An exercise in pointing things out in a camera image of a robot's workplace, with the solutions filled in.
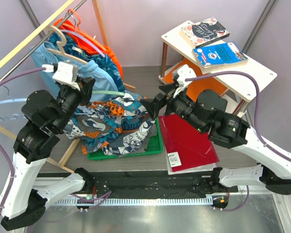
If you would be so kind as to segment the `mint green hanger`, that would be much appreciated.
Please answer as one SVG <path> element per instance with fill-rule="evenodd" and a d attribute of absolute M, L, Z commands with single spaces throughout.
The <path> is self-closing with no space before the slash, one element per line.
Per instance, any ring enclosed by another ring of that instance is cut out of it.
<path fill-rule="evenodd" d="M 92 91 L 92 94 L 93 95 L 102 94 L 102 95 L 124 96 L 126 93 L 124 93 L 124 92 L 117 92 L 117 91 L 103 90 L 103 91 Z"/>

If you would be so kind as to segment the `orange teal cartoon shorts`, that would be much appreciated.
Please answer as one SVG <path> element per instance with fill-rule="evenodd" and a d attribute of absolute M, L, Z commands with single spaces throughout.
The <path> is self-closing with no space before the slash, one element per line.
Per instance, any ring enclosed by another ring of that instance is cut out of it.
<path fill-rule="evenodd" d="M 155 121 L 140 103 L 143 96 L 125 92 L 77 109 L 64 129 L 69 139 L 82 141 L 82 152 L 102 150 L 105 155 L 124 155 L 142 147 Z"/>

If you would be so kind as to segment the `light blue hanger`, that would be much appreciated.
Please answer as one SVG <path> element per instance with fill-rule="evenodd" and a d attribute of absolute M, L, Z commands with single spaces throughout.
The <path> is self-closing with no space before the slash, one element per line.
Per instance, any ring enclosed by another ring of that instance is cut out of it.
<path fill-rule="evenodd" d="M 7 86 L 3 85 L 1 88 L 6 90 L 7 98 L 0 100 L 0 122 L 25 119 L 20 108 L 26 102 L 26 98 L 14 98 Z"/>

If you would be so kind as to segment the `grey shorts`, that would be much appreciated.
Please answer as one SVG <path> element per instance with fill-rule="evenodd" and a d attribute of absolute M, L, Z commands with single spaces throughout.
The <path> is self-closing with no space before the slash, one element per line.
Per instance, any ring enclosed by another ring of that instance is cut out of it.
<path fill-rule="evenodd" d="M 141 149 L 142 154 L 152 155 L 162 152 L 162 142 L 160 136 L 160 130 L 151 130 L 148 136 L 145 138 L 143 145 L 145 147 Z"/>

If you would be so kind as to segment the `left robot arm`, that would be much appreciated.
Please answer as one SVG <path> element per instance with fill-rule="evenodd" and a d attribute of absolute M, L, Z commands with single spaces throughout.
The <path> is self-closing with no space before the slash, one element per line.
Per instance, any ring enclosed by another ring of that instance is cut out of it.
<path fill-rule="evenodd" d="M 93 78 L 77 77 L 74 84 L 61 84 L 56 98 L 46 90 L 28 96 L 21 109 L 28 121 L 16 136 L 9 179 L 0 195 L 5 230 L 31 226 L 56 201 L 93 190 L 94 177 L 84 168 L 47 188 L 35 189 L 33 184 L 77 107 L 89 103 L 94 83 Z"/>

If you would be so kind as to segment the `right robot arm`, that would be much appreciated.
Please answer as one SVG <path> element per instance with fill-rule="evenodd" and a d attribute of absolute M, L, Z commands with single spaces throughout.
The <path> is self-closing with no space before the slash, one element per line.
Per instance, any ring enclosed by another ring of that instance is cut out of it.
<path fill-rule="evenodd" d="M 193 126 L 200 134 L 207 134 L 214 144 L 239 151 L 256 160 L 257 165 L 243 168 L 213 169 L 207 190 L 219 192 L 239 185 L 262 185 L 276 194 L 291 195 L 291 153 L 258 137 L 258 131 L 240 117 L 225 112 L 227 100 L 211 89 L 202 91 L 196 101 L 186 90 L 175 94 L 177 85 L 160 86 L 161 92 L 153 99 L 142 99 L 152 119 L 161 108 L 165 114 L 174 113 Z"/>

